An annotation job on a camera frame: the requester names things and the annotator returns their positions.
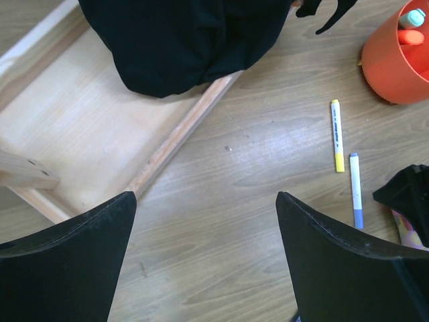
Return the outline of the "orange black highlighter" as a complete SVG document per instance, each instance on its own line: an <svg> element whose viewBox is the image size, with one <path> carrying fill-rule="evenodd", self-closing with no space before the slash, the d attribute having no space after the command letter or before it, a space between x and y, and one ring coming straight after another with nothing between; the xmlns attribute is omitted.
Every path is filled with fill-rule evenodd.
<svg viewBox="0 0 429 322"><path fill-rule="evenodd" d="M402 46L417 46L424 42L424 34L418 30L398 30L397 38Z"/></svg>

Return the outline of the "orange round pen organizer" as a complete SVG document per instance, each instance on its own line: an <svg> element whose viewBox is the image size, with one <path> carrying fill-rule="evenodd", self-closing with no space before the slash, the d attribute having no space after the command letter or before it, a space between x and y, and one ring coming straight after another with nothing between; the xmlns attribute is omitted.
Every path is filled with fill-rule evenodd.
<svg viewBox="0 0 429 322"><path fill-rule="evenodd" d="M409 1L379 26L362 51L363 74L381 98L409 105L428 99L428 18L416 30L424 35L419 45L401 45L398 20L413 9L428 13L427 1Z"/></svg>

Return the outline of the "yellow capped white marker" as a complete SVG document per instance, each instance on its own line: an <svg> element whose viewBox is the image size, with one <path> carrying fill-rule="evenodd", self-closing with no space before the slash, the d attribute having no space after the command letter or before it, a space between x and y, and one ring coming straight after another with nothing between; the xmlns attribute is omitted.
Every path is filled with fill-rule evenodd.
<svg viewBox="0 0 429 322"><path fill-rule="evenodd" d="M334 140L334 157L335 167L337 172L345 171L345 159L343 152L343 134L341 125L341 111L338 99L331 101L331 115L332 115L332 133Z"/></svg>

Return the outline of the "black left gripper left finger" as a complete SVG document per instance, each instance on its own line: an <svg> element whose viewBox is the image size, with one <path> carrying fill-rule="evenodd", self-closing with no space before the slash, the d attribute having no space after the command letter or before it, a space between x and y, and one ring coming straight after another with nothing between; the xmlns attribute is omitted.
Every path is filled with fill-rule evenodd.
<svg viewBox="0 0 429 322"><path fill-rule="evenodd" d="M1 244L2 321L106 321L137 199L127 191Z"/></svg>

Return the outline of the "blue capped white marker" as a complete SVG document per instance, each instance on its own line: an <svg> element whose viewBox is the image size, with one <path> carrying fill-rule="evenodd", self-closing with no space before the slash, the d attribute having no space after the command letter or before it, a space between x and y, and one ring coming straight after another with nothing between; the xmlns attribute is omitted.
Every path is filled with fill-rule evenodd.
<svg viewBox="0 0 429 322"><path fill-rule="evenodd" d="M352 200L353 200L354 225L356 229L363 229L364 220L363 220L361 178L360 178L358 153L353 152L350 155L349 160L350 160L350 169L351 169L351 190L352 190Z"/></svg>

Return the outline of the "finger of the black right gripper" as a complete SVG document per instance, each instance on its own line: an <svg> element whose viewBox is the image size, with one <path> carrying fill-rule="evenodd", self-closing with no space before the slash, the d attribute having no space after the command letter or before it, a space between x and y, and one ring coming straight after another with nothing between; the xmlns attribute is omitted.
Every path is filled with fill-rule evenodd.
<svg viewBox="0 0 429 322"><path fill-rule="evenodd" d="M373 193L373 199L402 214L428 247L428 166L412 164Z"/></svg>

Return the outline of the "mint green highlighter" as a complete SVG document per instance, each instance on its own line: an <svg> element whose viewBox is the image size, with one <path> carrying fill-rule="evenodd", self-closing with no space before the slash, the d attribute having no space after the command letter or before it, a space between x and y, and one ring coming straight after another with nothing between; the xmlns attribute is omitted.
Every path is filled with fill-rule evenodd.
<svg viewBox="0 0 429 322"><path fill-rule="evenodd" d="M411 30L422 26L425 19L425 12L422 9L417 8L401 15L398 19L398 25L403 30Z"/></svg>

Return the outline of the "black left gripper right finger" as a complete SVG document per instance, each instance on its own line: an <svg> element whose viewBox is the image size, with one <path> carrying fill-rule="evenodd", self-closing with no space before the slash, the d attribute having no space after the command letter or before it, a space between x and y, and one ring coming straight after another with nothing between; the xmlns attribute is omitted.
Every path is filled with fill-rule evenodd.
<svg viewBox="0 0 429 322"><path fill-rule="evenodd" d="M428 252L366 234L289 193L275 206L301 321L428 320Z"/></svg>

